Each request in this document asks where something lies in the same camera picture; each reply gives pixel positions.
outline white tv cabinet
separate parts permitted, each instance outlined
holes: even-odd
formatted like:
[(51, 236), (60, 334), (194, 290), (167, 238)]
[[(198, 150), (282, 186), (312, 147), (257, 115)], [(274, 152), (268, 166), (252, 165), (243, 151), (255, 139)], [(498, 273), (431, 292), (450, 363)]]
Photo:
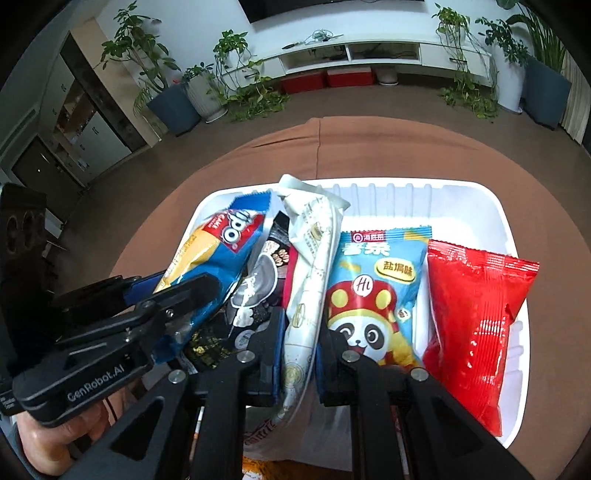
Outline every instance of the white tv cabinet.
[[(391, 34), (343, 35), (325, 42), (300, 44), (287, 50), (258, 51), (252, 60), (263, 60), (258, 67), (262, 76), (273, 79), (309, 70), (331, 67), (392, 64), (400, 73), (423, 73), (453, 76), (458, 62), (465, 61), (476, 82), (491, 84), (491, 56), (480, 45), (462, 45), (464, 60), (457, 50), (445, 46), (438, 36), (401, 37)], [(229, 65), (224, 75), (229, 86), (247, 86), (254, 81), (254, 71), (242, 64)]]

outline metal screw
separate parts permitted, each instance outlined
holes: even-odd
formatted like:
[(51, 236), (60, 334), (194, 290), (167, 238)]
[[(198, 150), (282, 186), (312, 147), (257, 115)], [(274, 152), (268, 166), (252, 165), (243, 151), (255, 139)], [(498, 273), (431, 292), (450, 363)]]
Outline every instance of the metal screw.
[(182, 370), (173, 370), (168, 374), (168, 381), (174, 384), (181, 383), (187, 378), (187, 374)]
[(355, 350), (345, 350), (343, 352), (343, 355), (341, 355), (341, 357), (348, 364), (352, 364), (352, 363), (356, 362), (357, 360), (359, 360), (361, 358), (361, 355), (359, 355)]
[(429, 378), (429, 372), (427, 372), (424, 368), (413, 368), (410, 371), (410, 376), (413, 377), (417, 382), (424, 382), (427, 378)]
[(250, 350), (243, 350), (242, 352), (238, 352), (236, 358), (242, 364), (247, 364), (248, 362), (252, 362), (255, 359), (256, 355), (254, 352)]

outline blue plant pot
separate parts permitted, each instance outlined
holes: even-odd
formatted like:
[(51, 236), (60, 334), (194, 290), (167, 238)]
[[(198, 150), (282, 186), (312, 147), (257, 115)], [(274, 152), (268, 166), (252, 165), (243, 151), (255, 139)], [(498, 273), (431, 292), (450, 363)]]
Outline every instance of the blue plant pot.
[(525, 111), (536, 123), (556, 128), (566, 109), (571, 83), (530, 57), (525, 70)]
[(176, 136), (190, 131), (201, 120), (180, 83), (174, 83), (147, 105)]

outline white snack bag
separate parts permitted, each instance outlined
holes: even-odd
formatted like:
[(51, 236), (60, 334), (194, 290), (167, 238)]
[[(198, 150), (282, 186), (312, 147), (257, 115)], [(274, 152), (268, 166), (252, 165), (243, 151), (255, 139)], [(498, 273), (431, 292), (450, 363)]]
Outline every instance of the white snack bag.
[(289, 237), (298, 251), (285, 331), (282, 396), (273, 408), (246, 412), (244, 455), (256, 460), (284, 460), (300, 444), (318, 402), (309, 380), (320, 331), (326, 285), (339, 245), (343, 211), (349, 202), (321, 187), (283, 175), (275, 191), (290, 218)]

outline black snack bag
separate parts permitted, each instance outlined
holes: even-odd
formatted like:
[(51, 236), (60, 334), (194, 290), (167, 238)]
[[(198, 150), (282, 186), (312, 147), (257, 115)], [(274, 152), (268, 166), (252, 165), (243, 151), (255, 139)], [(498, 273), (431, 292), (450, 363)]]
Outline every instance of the black snack bag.
[(202, 372), (248, 347), (255, 332), (267, 328), (271, 309), (281, 304), (289, 264), (289, 217), (279, 212), (250, 275), (224, 306), (197, 332), (184, 354)]

